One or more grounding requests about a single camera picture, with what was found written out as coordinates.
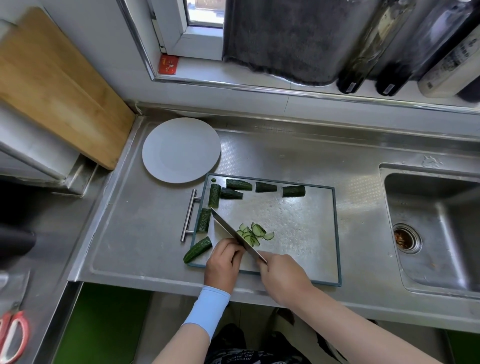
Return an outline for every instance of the kitchen sink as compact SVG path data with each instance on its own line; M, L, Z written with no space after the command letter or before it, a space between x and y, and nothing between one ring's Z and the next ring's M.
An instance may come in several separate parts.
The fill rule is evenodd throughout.
M381 174L405 287L480 298L480 179Z

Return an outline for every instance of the stainless steel cutting board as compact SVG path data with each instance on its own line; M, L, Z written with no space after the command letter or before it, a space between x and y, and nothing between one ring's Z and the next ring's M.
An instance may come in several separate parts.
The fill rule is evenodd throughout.
M258 250L291 255L305 270L310 280L334 286L341 285L340 256L336 223L335 190L333 187L308 185L281 181L256 180L235 176L209 174L206 177L199 212L208 208L212 183L226 187L226 179L238 179L251 183L253 191L240 191L242 200L220 199L216 211L235 229L244 223L260 224L267 232L274 231L272 240L259 239ZM276 192L256 193L255 182L277 185ZM304 197L282 197L282 187L305 185ZM196 233L192 244L206 236L215 246L218 241L230 235L210 218L208 233ZM205 267L212 249L199 256L189 265ZM243 256L240 270L258 274L254 259Z

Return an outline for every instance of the drain strainer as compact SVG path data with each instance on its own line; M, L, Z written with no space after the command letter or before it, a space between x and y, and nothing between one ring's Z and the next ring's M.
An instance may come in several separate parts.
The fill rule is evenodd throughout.
M421 249L420 235L407 224L396 224L393 226L397 248L407 254L418 253Z

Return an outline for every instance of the white plate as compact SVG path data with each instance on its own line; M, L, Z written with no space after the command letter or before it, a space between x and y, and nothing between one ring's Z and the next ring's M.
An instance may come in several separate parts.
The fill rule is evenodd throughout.
M142 158L152 176L169 183L194 181L207 174L220 156L215 129L198 119L176 118L147 136Z

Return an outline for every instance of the cutting board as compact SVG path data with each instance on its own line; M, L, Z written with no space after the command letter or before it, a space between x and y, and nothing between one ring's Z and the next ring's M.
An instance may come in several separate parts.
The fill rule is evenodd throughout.
M40 8L0 43L0 98L109 170L135 119Z
M340 254L338 249L338 231L336 221L335 189L303 183L258 180L254 178L208 174L204 184L199 214L194 231L197 230L198 216L202 208L208 208L210 186L212 183L226 187L226 180L238 179L253 185L253 191L240 191L241 200L220 199L215 210L235 230L240 224L250 226L252 222L260 224L267 232L274 231L272 240L259 239L257 250L277 254L289 254L307 273L314 283L341 286ZM256 193L255 183L265 182L277 185L276 192ZM282 197L282 187L304 185L304 197ZM221 239L230 235L210 218L208 233L195 233L192 245L206 236L215 246ZM197 257L190 265L205 267L212 249ZM245 254L240 271L259 274L255 260Z

